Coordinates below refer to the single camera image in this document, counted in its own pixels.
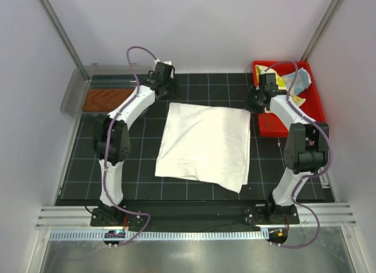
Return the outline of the brown towel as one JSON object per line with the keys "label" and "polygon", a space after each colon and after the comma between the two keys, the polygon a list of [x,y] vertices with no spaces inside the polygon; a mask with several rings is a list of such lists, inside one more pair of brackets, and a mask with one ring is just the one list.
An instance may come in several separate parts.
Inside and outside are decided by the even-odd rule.
{"label": "brown towel", "polygon": [[132,93],[133,89],[89,89],[82,110],[84,112],[111,112]]}

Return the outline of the white pink towel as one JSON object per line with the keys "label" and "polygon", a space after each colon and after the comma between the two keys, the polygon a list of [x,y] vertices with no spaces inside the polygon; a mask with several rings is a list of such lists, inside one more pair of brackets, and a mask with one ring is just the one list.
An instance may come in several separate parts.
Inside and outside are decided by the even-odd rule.
{"label": "white pink towel", "polygon": [[250,120],[244,109],[170,103],[155,176],[239,193],[249,176]]}

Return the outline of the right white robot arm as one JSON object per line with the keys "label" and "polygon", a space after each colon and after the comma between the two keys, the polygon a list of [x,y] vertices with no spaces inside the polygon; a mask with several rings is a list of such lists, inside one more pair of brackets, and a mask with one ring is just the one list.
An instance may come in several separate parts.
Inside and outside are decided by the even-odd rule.
{"label": "right white robot arm", "polygon": [[287,90],[280,90],[275,73],[258,76],[258,85],[250,89],[247,108],[258,114],[271,111],[288,129],[283,153],[286,169],[264,210],[266,220],[278,224],[293,214],[296,197],[306,181],[329,163],[329,127],[305,114]]}

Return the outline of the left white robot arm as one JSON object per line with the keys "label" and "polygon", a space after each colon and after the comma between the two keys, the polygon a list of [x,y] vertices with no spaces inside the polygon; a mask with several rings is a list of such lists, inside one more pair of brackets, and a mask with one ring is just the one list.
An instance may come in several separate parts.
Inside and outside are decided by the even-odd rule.
{"label": "left white robot arm", "polygon": [[155,69],[125,101],[111,112],[95,117],[92,140],[102,176],[100,201],[108,206],[103,217],[111,226],[120,225],[125,217],[124,211],[116,206],[123,200],[122,168],[131,151],[129,130],[155,101],[175,94],[178,88],[172,62],[157,59]]}

